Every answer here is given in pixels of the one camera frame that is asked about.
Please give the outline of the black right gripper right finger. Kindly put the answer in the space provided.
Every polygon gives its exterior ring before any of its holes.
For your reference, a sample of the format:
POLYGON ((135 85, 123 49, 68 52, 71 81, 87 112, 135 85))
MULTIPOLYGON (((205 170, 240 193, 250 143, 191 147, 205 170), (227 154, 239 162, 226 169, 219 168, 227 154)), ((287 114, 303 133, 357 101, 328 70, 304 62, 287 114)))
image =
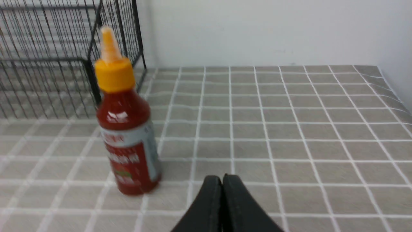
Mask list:
POLYGON ((282 232, 253 198, 238 175, 225 174, 222 183, 224 232, 282 232))

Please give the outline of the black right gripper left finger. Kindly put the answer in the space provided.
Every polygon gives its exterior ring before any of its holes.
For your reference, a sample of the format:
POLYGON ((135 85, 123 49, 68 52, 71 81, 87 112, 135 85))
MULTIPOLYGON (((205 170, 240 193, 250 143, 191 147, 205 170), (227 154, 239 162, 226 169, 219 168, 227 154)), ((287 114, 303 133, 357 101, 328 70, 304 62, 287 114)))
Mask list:
POLYGON ((172 232, 221 232, 222 182, 207 175, 196 198, 172 232))

